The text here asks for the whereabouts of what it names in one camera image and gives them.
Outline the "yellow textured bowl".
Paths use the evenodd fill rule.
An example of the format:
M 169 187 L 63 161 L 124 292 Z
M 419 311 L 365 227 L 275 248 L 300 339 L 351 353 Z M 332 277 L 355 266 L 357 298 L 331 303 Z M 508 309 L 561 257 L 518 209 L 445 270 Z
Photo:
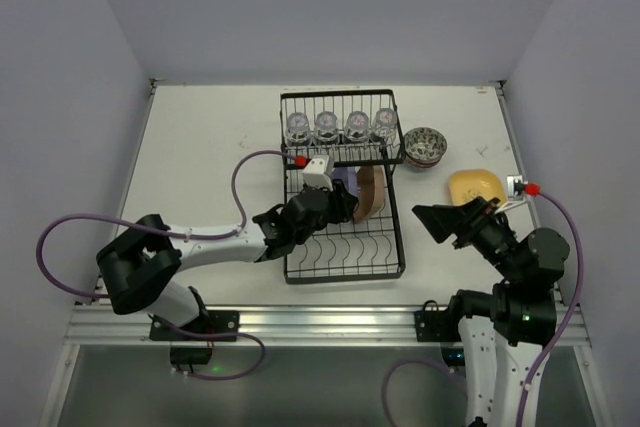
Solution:
M 454 172 L 449 177 L 448 189 L 454 206 L 462 206 L 477 197 L 482 197 L 487 201 L 497 198 L 499 206 L 507 200 L 499 177 L 486 169 Z

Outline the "purple textured bowl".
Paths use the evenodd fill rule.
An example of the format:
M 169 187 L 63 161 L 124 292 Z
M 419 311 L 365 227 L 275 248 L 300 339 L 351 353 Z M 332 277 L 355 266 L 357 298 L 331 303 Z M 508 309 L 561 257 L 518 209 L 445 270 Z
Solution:
M 357 180 L 357 169 L 355 167 L 339 167 L 332 174 L 333 180 L 341 180 L 347 192 L 357 197 L 359 195 L 359 186 Z

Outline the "blue triangle patterned bowl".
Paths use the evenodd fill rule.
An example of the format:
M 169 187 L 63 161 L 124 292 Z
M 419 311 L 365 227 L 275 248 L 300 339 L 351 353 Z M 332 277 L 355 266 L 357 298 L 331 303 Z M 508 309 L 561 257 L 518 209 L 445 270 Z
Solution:
M 435 160 L 429 160 L 429 161 L 422 161 L 419 159 L 414 159 L 410 156 L 407 156 L 405 159 L 405 163 L 418 171 L 422 171 L 422 170 L 427 170 L 427 169 L 431 169 L 433 167 L 435 167 L 436 165 L 438 165 L 441 162 L 440 158 L 437 158 Z

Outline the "brown textured bowl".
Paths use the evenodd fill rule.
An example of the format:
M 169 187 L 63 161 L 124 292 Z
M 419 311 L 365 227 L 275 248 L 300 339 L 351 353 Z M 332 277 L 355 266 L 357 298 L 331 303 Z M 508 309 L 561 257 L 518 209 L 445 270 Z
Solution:
M 385 200 L 385 174 L 380 165 L 363 166 L 356 175 L 358 186 L 358 205 L 354 210 L 353 220 L 361 223 L 377 214 Z

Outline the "black floral patterned bowl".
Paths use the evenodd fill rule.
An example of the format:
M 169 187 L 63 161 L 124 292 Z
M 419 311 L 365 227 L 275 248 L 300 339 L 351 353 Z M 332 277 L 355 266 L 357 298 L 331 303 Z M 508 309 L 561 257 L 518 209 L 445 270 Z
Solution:
M 439 161 L 448 148 L 445 136 L 430 127 L 416 127 L 405 134 L 405 152 L 422 163 Z

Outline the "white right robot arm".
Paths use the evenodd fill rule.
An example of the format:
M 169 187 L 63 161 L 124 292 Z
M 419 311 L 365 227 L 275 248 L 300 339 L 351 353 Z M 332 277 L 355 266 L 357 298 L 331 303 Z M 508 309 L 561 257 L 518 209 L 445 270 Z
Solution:
M 412 209 L 433 240 L 473 247 L 500 274 L 491 292 L 461 289 L 443 310 L 427 301 L 414 314 L 420 341 L 460 342 L 468 426 L 532 426 L 545 357 L 556 333 L 552 288 L 570 247 L 553 229 L 517 238 L 496 199 Z

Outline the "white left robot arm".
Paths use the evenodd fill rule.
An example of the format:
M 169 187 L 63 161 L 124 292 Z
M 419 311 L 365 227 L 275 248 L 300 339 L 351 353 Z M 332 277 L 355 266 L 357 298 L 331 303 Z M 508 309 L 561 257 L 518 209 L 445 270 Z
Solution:
M 96 261 L 115 314 L 145 312 L 168 329 L 201 338 L 215 327 L 197 289 L 175 282 L 176 273 L 285 257 L 327 225 L 351 221 L 357 206 L 357 197 L 340 180 L 330 189 L 306 186 L 224 239 L 220 228 L 189 231 L 149 214 L 101 249 Z

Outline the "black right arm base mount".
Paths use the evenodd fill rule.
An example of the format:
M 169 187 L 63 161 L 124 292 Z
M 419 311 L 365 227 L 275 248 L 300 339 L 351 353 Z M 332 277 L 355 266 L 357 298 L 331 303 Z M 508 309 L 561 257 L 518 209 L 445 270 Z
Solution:
M 416 340 L 423 343 L 437 343 L 444 363 L 448 367 L 464 367 L 465 354 L 461 347 L 461 337 L 454 325 L 454 317 L 448 307 L 429 299 L 416 310 L 414 330 Z

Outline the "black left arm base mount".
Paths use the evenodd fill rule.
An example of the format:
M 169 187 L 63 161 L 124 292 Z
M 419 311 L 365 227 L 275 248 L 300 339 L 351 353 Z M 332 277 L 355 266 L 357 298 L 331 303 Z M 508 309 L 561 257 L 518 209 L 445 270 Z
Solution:
M 237 340 L 235 333 L 240 325 L 240 313 L 235 310 L 208 310 L 208 318 L 198 317 L 181 330 L 194 334 L 229 334 L 224 338 L 226 342 Z M 195 372 L 196 366 L 209 363 L 213 354 L 214 342 L 204 341 L 187 336 L 169 328 L 158 317 L 152 318 L 149 339 L 155 342 L 198 342 L 196 347 L 174 347 L 169 349 L 169 362 L 175 368 L 186 368 L 190 373 Z

